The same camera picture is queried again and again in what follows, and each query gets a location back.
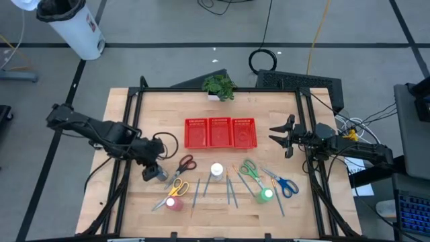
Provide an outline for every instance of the scissors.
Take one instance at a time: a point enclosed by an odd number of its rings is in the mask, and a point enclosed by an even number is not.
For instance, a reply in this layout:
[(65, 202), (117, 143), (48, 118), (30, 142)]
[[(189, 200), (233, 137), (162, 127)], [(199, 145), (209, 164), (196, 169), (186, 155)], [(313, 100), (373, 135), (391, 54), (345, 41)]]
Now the scissors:
[(261, 189), (264, 189), (263, 182), (261, 182), (260, 176), (258, 175), (257, 166), (253, 160), (246, 158), (239, 171), (244, 175), (250, 175), (260, 185)]
[(164, 190), (166, 190), (172, 183), (175, 181), (175, 179), (181, 175), (184, 171), (192, 170), (197, 167), (197, 163), (193, 161), (192, 155), (186, 155), (184, 156), (181, 161), (179, 162), (179, 167), (176, 169), (175, 174), (170, 179), (169, 183), (164, 187)]
[(290, 179), (284, 179), (281, 177), (278, 177), (277, 175), (273, 174), (271, 171), (264, 169), (261, 167), (261, 169), (266, 172), (268, 175), (270, 175), (273, 179), (275, 179), (282, 187), (282, 194), (286, 198), (291, 198), (293, 194), (298, 193), (298, 186), (294, 183), (294, 181)]
[(182, 196), (184, 195), (189, 188), (188, 182), (182, 182), (181, 178), (176, 178), (173, 182), (173, 187), (169, 192), (169, 195), (165, 199), (163, 199), (161, 202), (159, 202), (151, 211), (155, 211), (156, 209), (160, 208), (162, 205), (164, 205), (167, 201), (167, 199), (171, 196)]

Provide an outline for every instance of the white trash can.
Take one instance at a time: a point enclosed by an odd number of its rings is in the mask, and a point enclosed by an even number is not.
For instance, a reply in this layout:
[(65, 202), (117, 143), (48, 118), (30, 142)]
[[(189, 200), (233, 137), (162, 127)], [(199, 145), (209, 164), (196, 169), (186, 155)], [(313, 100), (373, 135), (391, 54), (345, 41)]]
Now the white trash can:
[(105, 38), (86, 0), (41, 0), (36, 17), (51, 25), (83, 60), (101, 56)]

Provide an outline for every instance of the red basket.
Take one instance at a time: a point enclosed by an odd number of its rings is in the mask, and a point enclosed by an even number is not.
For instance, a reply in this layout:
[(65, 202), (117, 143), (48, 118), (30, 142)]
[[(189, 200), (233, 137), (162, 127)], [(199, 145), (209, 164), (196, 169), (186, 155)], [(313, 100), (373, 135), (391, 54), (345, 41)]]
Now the red basket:
[(185, 148), (201, 149), (208, 146), (208, 119), (185, 119)]
[(234, 147), (238, 149), (252, 149), (257, 147), (255, 121), (253, 118), (234, 118), (233, 136)]
[(232, 147), (231, 118), (209, 118), (208, 147)]

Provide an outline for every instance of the white paper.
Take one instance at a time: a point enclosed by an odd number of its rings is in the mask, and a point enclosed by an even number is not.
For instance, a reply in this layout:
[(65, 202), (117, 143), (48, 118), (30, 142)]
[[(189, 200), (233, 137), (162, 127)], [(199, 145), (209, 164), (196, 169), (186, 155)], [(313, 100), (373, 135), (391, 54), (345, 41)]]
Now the white paper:
[[(363, 167), (364, 162), (362, 159), (345, 157), (345, 162), (348, 166), (349, 171), (352, 174), (365, 169)], [(360, 196), (373, 196), (374, 195), (374, 191), (373, 191), (372, 186), (370, 184), (358, 187), (357, 192)], [(357, 194), (355, 193), (355, 189), (352, 189), (352, 194), (353, 194), (353, 196), (357, 196)]]

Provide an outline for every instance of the green plant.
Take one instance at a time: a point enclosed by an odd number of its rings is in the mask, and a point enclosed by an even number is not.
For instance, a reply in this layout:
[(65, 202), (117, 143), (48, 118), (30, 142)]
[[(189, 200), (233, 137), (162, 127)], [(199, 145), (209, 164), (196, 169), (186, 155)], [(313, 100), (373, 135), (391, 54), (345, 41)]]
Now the green plant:
[(227, 99), (234, 99), (233, 88), (235, 87), (236, 85), (230, 77), (223, 75), (210, 76), (204, 79), (203, 83), (203, 91), (215, 93), (222, 102), (225, 102)]

